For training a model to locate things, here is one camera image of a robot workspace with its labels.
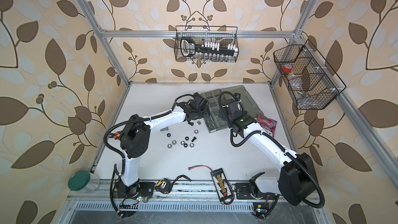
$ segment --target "metal extrusion bar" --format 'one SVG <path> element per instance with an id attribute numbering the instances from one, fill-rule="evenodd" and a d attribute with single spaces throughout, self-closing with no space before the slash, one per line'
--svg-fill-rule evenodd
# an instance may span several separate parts
<path id="1" fill-rule="evenodd" d="M 86 20 L 88 24 L 90 25 L 90 28 L 93 30 L 95 36 L 97 37 L 97 40 L 101 44 L 101 46 L 104 48 L 108 58 L 111 60 L 113 66 L 115 67 L 118 75 L 120 76 L 122 82 L 125 85 L 129 85 L 130 81 L 125 74 L 123 67 L 119 63 L 119 60 L 117 59 L 115 53 L 112 50 L 112 47 L 110 43 L 106 40 L 105 37 L 101 35 L 99 24 L 91 11 L 91 8 L 89 7 L 88 3 L 86 0 L 76 0 L 77 4 L 79 5 L 80 9 L 82 10 L 83 15 L 86 17 Z"/>
<path id="2" fill-rule="evenodd" d="M 305 4 L 302 12 L 300 19 L 297 22 L 296 28 L 295 28 L 295 33 L 301 33 L 301 31 L 304 30 L 304 26 L 306 25 L 306 22 L 308 21 L 308 18 L 311 15 L 312 10 L 315 8 L 316 4 L 318 3 L 319 0 L 308 0 L 307 3 Z"/>
<path id="3" fill-rule="evenodd" d="M 167 30 L 106 30 L 100 32 L 103 37 L 149 37 L 149 38 L 172 38 L 176 37 L 175 31 Z M 236 34 L 239 38 L 293 38 L 294 32 L 292 31 L 238 31 Z"/>
<path id="4" fill-rule="evenodd" d="M 295 41 L 297 44 L 304 44 L 306 42 L 303 37 L 297 37 L 295 38 Z M 322 61 L 322 59 L 317 56 L 314 51 L 309 51 L 317 60 L 317 62 L 319 62 L 319 64 L 325 63 L 325 61 Z M 327 69 L 324 71 L 326 75 L 335 83 L 335 85 L 339 85 L 339 83 Z M 373 152 L 373 155 L 379 161 L 386 174 L 390 177 L 394 186 L 398 189 L 398 160 L 396 157 L 394 157 L 390 149 L 385 145 L 385 142 L 376 133 L 375 129 L 371 127 L 369 122 L 359 111 L 358 107 L 352 102 L 347 91 L 341 92 L 336 97 L 336 101 L 343 109 L 344 113 L 347 115 L 357 132 L 361 135 L 362 139 Z"/>

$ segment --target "floral wallpaper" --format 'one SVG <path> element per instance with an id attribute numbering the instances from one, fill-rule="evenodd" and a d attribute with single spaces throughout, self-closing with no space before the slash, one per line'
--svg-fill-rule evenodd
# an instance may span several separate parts
<path id="1" fill-rule="evenodd" d="M 2 222 L 55 222 L 124 86 L 74 0 L 1 0 L 0 22 Z"/>
<path id="2" fill-rule="evenodd" d="M 303 35 L 398 159 L 397 17 L 398 0 L 319 0 Z"/>

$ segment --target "pink snack package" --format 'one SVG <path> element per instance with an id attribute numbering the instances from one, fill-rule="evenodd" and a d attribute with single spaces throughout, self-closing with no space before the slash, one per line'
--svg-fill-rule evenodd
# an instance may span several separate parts
<path id="1" fill-rule="evenodd" d="M 259 122 L 260 126 L 266 130 L 269 130 L 270 132 L 272 132 L 272 137 L 274 137 L 275 135 L 275 127 L 276 127 L 276 123 L 277 121 L 267 118 L 262 114 L 259 114 L 257 117 L 257 122 Z"/>

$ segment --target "wire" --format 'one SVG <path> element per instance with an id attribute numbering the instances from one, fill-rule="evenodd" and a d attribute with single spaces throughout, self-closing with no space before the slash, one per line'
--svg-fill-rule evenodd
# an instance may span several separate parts
<path id="1" fill-rule="evenodd" d="M 192 166 L 192 167 L 188 167 L 188 170 L 191 170 L 191 169 L 194 169 L 194 168 L 197 168 L 197 167 L 208 167 L 208 166 L 206 166 L 206 165 L 195 165 L 195 166 Z"/>

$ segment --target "white table surface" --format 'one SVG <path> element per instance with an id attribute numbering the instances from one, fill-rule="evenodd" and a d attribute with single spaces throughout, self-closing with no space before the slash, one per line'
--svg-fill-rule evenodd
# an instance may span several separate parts
<path id="1" fill-rule="evenodd" d="M 154 115 L 171 108 L 174 99 L 186 93 L 203 93 L 215 89 L 234 87 L 240 84 L 132 84 L 116 123 L 126 121 L 131 115 L 140 117 Z M 268 84 L 244 84 L 246 90 L 255 100 L 264 115 L 276 120 L 275 138 L 290 148 L 281 119 L 273 101 Z M 251 142 L 241 147 L 233 147 L 230 143 L 229 129 L 209 133 L 203 119 L 201 125 L 194 121 L 194 126 L 187 122 L 173 124 L 166 132 L 151 133 L 147 151 L 141 156 L 139 177 L 142 180 L 174 180 L 184 174 L 192 180 L 211 180 L 210 170 L 199 167 L 188 170 L 195 165 L 207 165 L 212 169 L 223 168 L 228 180 L 248 180 L 258 172 L 266 172 L 269 177 L 279 177 L 279 172 L 271 160 Z M 196 136 L 194 148 L 184 148 L 180 142 L 188 136 L 189 141 Z M 167 148 L 173 140 L 177 141 L 172 149 Z M 235 143 L 242 140 L 234 138 Z M 120 150 L 120 142 L 109 139 L 108 142 Z M 110 179 L 113 165 L 120 171 L 121 157 L 107 147 L 104 148 L 95 174 L 100 179 Z"/>

